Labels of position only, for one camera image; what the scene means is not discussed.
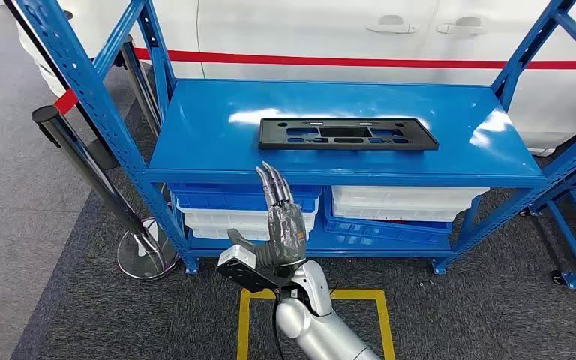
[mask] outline caster wheel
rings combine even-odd
[[[562,272],[559,270],[554,270],[550,272],[550,279],[558,285],[566,285],[566,280],[562,276]]]

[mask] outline car door handle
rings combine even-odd
[[[367,24],[365,28],[383,34],[413,34],[419,30],[418,25],[406,23],[399,15],[383,15],[378,23]]]
[[[487,32],[481,17],[463,16],[453,23],[440,24],[436,31],[449,35],[480,35]]]

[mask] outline storage bin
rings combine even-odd
[[[228,239],[228,229],[235,228],[249,240],[269,240],[268,211],[220,210],[206,208],[177,208],[184,214],[184,225],[193,230],[196,238]],[[314,200],[313,212],[304,212],[306,239],[314,228],[319,211],[319,198]]]
[[[324,190],[325,231],[348,236],[366,236],[405,242],[435,243],[445,241],[452,232],[451,222],[406,221],[395,223],[382,220],[359,220],[337,217],[332,214],[333,199]]]
[[[430,209],[468,209],[488,187],[333,186],[334,202],[349,206],[396,209],[414,205]]]
[[[315,209],[319,209],[319,199],[314,200]],[[245,228],[245,229],[267,229],[268,211],[247,211],[247,210],[214,210],[207,208],[182,208],[178,202],[178,210],[184,214],[184,225],[195,229],[195,227],[222,227]],[[306,229],[314,228],[314,218],[317,211],[303,212]]]
[[[451,222],[488,187],[333,186],[332,214],[340,218]]]
[[[261,184],[181,184],[166,185],[178,197],[184,209],[267,210]],[[314,212],[320,186],[294,185],[290,187],[295,203],[303,212]]]

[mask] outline robot finger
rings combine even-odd
[[[262,161],[262,167],[268,172],[268,174],[270,174],[271,186],[274,188],[274,192],[277,195],[277,203],[286,200],[287,198],[284,196],[284,189],[281,186],[277,170],[273,169],[272,166],[265,161]]]
[[[277,187],[281,188],[281,190],[283,191],[283,197],[286,199],[286,201],[294,203],[295,200],[293,199],[293,192],[290,190],[290,185],[288,185],[288,181],[286,181],[284,176],[281,175],[281,173],[278,172],[275,168],[272,168],[272,171],[275,174],[277,174],[277,180],[279,181]]]
[[[264,198],[266,200],[266,206],[268,206],[268,210],[272,208],[272,206],[277,204],[277,197],[275,196],[275,189],[271,185],[268,175],[266,172],[260,168],[259,166],[255,168],[259,179],[262,181],[262,187],[264,189]]]

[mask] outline car door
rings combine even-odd
[[[314,57],[315,63],[319,58],[417,59],[436,7],[437,0],[199,0],[199,48],[280,61]],[[415,79],[413,70],[396,67],[214,62],[203,67],[213,78]]]
[[[450,60],[509,59],[548,0],[440,1],[422,56],[446,60],[430,83],[493,82],[499,70],[453,69]],[[576,19],[576,5],[571,9]],[[534,58],[558,61],[551,70],[525,70],[509,115],[534,153],[550,154],[576,134],[576,43],[558,28]]]

